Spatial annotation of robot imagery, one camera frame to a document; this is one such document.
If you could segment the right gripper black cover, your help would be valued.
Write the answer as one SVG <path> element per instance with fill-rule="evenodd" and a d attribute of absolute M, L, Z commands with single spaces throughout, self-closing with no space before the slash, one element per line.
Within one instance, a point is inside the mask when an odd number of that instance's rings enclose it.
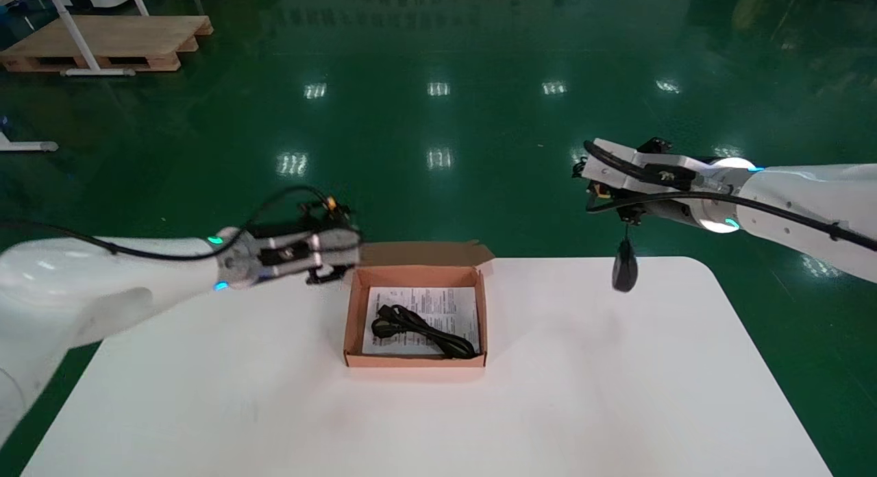
<path fill-rule="evenodd" d="M 611 188 L 594 180 L 589 181 L 586 192 L 589 194 L 586 212 L 590 215 L 596 214 L 594 209 L 598 206 L 609 205 L 617 200 L 627 200 L 642 196 L 642 193 L 632 192 L 623 188 Z M 642 216 L 645 214 L 645 209 L 642 205 L 621 206 L 620 208 L 614 208 L 614 211 L 617 212 L 620 221 L 629 226 L 639 226 Z"/>

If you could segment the left gripper black cover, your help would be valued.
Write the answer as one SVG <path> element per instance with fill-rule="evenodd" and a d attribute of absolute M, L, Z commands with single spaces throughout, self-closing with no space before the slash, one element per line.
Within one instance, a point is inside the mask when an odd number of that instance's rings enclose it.
<path fill-rule="evenodd" d="M 306 284 L 327 284 L 342 280 L 347 274 L 347 265 L 322 265 L 309 262 Z"/>

